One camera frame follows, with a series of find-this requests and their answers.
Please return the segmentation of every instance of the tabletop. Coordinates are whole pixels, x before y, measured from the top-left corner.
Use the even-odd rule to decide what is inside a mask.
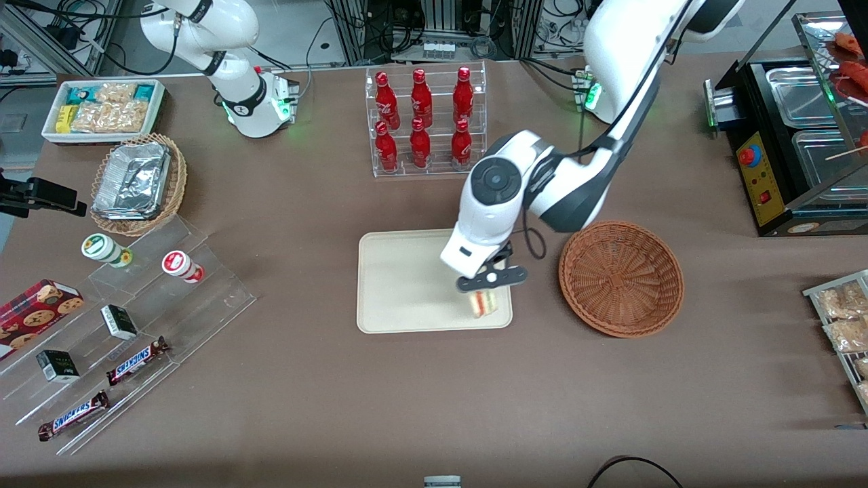
[[[684,272],[681,313],[636,340],[570,311],[556,272],[568,236],[534,218],[549,255],[515,243],[529,279],[508,327],[361,333],[359,239],[450,228],[462,179],[373,177],[364,69],[315,72],[298,122],[261,140],[227,123],[206,78],[163,78],[158,129],[189,173],[181,215],[260,299],[74,456],[0,403],[0,485],[407,487],[455,473],[468,488],[577,486],[633,454],[687,486],[865,486],[868,433],[832,429],[865,417],[801,290],[864,268],[868,241],[756,237],[732,151],[703,128],[701,83],[733,60],[682,55],[661,71],[599,216],[656,233]],[[520,63],[487,70],[490,137],[531,129],[576,146],[569,92]],[[589,117],[586,140],[602,128]],[[106,150],[46,143],[35,175],[89,201]],[[94,231],[46,210],[17,221],[0,300],[83,280]]]

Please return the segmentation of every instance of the red bottle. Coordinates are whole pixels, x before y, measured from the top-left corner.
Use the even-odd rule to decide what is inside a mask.
[[[458,83],[452,92],[452,119],[470,119],[473,115],[473,87],[470,86],[470,68],[458,68]]]
[[[424,69],[413,70],[413,91],[410,93],[410,100],[413,103],[413,116],[421,118],[426,128],[430,127],[434,123],[434,108],[431,102],[431,89],[425,82]]]
[[[377,146],[377,156],[383,166],[383,171],[394,173],[398,170],[398,146],[395,145],[395,140],[389,134],[389,128],[385,122],[377,121],[374,128],[377,130],[374,145]]]
[[[380,71],[374,76],[377,81],[377,112],[380,120],[389,124],[389,129],[398,130],[401,127],[401,117],[398,116],[398,99],[395,91],[389,86],[389,76]]]
[[[465,170],[470,165],[470,145],[473,140],[467,132],[467,119],[455,122],[456,132],[452,135],[452,167]]]
[[[425,132],[421,117],[413,119],[413,133],[410,134],[410,147],[413,150],[413,164],[416,168],[428,168],[428,157],[431,155],[431,138]]]

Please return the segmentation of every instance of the yellow control panel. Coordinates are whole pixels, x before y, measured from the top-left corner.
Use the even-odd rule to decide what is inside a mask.
[[[752,135],[742,144],[735,156],[739,160],[741,179],[745,181],[747,194],[750,195],[753,214],[757,217],[757,223],[764,226],[783,214],[785,207],[760,133]]]

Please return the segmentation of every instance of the red cookie box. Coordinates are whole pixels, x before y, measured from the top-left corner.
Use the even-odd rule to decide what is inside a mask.
[[[0,360],[84,304],[78,290],[41,280],[0,307]]]

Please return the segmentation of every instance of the wicker basket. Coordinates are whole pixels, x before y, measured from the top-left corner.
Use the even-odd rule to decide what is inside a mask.
[[[573,312],[615,337],[659,332],[681,310],[684,297],[672,251],[628,222],[601,221],[573,234],[561,253],[558,278]]]
[[[165,202],[162,211],[156,218],[150,221],[110,221],[103,219],[93,211],[93,206],[90,209],[90,216],[96,221],[96,225],[102,230],[114,234],[123,234],[129,237],[139,237],[145,234],[148,230],[157,227],[160,222],[165,221],[168,217],[178,213],[178,208],[181,206],[181,200],[184,198],[184,186],[187,185],[187,163],[184,161],[184,155],[178,149],[178,146],[171,139],[164,135],[148,134],[129,141],[122,142],[122,146],[132,144],[145,144],[147,142],[159,142],[165,144],[172,151],[172,161],[169,163],[169,173],[166,178],[166,192],[163,195]],[[109,152],[106,157],[102,158],[102,164],[99,170],[96,171],[96,178],[90,190],[91,199],[96,198],[96,191],[102,182],[102,174],[105,172],[106,164],[109,162]]]

